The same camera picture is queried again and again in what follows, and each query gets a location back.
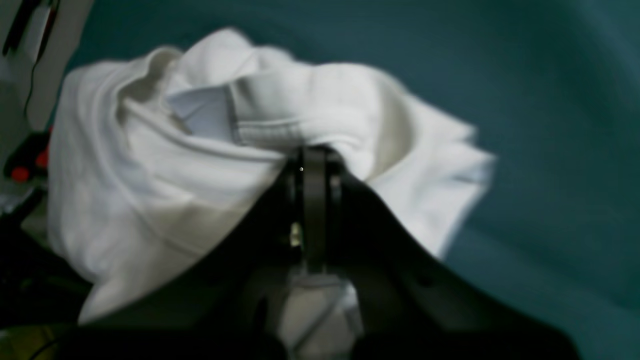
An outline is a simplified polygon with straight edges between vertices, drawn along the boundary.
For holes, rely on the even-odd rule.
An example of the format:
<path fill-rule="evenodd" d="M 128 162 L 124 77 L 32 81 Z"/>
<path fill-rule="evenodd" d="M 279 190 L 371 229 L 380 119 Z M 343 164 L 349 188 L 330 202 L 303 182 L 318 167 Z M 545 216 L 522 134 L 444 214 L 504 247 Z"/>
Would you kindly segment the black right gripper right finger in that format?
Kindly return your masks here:
<path fill-rule="evenodd" d="M 354 285 L 352 360 L 578 360 L 573 341 L 430 255 L 384 201 L 325 151 L 325 262 Z"/>

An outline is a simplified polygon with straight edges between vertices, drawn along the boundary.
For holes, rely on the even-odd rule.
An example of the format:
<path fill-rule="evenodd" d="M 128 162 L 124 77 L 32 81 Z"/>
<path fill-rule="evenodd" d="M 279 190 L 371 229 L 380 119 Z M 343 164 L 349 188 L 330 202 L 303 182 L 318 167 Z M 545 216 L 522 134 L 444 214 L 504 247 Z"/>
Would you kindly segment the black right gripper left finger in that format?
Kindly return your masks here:
<path fill-rule="evenodd" d="M 329 151 L 298 148 L 208 255 L 130 305 L 32 354 L 55 360 L 288 360 L 278 334 L 295 280 L 326 270 Z"/>

